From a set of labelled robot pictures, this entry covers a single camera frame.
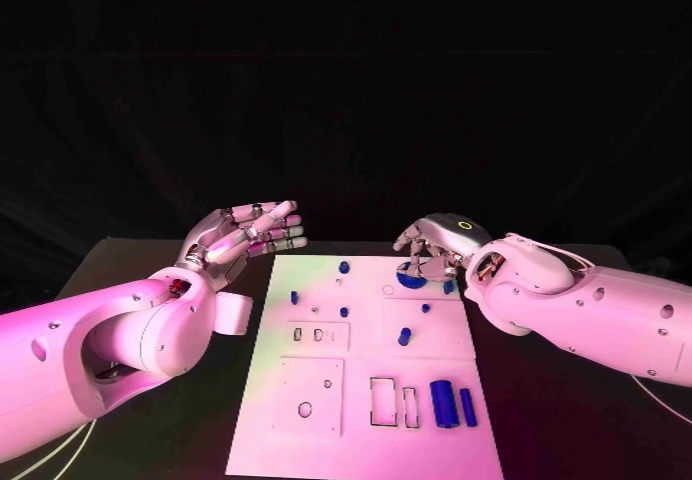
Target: white board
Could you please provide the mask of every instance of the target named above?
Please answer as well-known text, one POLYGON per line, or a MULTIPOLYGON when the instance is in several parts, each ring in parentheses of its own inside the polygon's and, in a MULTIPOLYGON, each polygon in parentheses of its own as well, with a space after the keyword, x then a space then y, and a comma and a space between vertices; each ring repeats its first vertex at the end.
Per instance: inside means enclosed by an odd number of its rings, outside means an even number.
MULTIPOLYGON (((396 257, 276 256, 227 475, 501 479, 458 290, 445 295, 441 284, 432 282, 416 290, 402 287, 395 275, 402 261, 396 257), (347 274, 338 273, 341 261, 350 265, 347 274), (298 293, 295 305, 291 291, 298 293), (423 303, 428 313, 422 313, 423 303), (346 317, 341 307, 348 310, 346 317), (403 327, 412 330, 406 346, 396 341, 403 327), (318 341, 315 330, 321 331, 318 341), (370 425, 372 377, 393 379, 393 395, 383 392, 374 400, 383 402, 382 408, 395 402, 396 426, 370 425), (435 425, 429 392, 435 380, 452 384, 457 428, 435 425), (413 412, 413 405, 403 401, 406 387, 415 389, 418 428, 405 425, 405 413, 410 417, 413 412), (478 421, 472 428, 462 420, 459 388, 468 388, 472 396, 478 421)), ((389 421, 390 411, 383 412, 389 421)))

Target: rectangular hole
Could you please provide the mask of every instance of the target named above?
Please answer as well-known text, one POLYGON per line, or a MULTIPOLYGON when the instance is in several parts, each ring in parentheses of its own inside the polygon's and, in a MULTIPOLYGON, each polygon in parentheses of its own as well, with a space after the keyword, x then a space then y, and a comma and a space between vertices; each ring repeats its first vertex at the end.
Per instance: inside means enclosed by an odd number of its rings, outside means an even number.
POLYGON ((415 398, 415 388, 403 388, 403 422, 406 428, 418 428, 418 400, 415 398))
POLYGON ((393 378, 370 377, 370 425, 396 426, 396 390, 393 378))

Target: white robotic arm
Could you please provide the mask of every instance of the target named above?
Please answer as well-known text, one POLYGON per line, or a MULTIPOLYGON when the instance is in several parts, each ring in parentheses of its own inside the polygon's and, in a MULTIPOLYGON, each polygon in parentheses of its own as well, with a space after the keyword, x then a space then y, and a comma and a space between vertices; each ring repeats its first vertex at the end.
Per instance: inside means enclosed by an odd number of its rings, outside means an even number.
POLYGON ((595 266, 563 250, 507 234, 493 240, 467 218, 419 219, 399 273, 444 281, 465 268, 465 297, 506 333, 536 331, 560 349, 631 375, 692 386, 692 288, 595 266), (426 247, 432 259, 419 263, 426 247))
POLYGON ((252 300, 217 291, 248 257, 305 245, 295 207, 216 210, 173 267, 0 316, 0 463, 183 374, 213 331, 245 333, 252 300))

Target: black backdrop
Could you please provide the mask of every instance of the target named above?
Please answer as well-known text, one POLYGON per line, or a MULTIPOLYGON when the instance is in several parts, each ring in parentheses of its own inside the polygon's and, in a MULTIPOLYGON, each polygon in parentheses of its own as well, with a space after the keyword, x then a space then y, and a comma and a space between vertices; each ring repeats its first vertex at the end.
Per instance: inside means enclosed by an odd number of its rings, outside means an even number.
POLYGON ((393 240, 452 211, 664 257, 687 281, 687 8, 519 3, 2 15, 7 288, 51 294, 100 238, 183 237, 211 209, 286 198, 314 239, 393 240))

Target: table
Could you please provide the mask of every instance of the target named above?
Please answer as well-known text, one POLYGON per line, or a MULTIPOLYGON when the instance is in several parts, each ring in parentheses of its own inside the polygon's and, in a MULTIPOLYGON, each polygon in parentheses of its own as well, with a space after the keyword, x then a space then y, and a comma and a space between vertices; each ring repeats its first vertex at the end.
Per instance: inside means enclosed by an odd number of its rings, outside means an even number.
MULTIPOLYGON (((170 265, 180 244, 177 240, 102 240, 60 297, 147 277, 170 265)), ((627 268, 612 247, 560 247, 596 264, 627 268)), ((395 254, 390 243, 380 242, 311 242, 285 254, 291 253, 395 254)), ((271 256, 253 258, 227 288, 255 299, 246 335, 214 334, 190 372, 98 420, 62 480, 232 478, 223 471, 271 265, 271 256)), ((692 427, 651 401, 630 377, 569 355, 534 333, 504 334, 472 302, 465 301, 465 308, 506 479, 692 478, 692 427)), ((692 399, 681 387, 664 387, 692 399)), ((0 478, 11 478, 59 443, 0 465, 0 478)), ((53 478, 77 444, 75 440, 24 478, 53 478)))

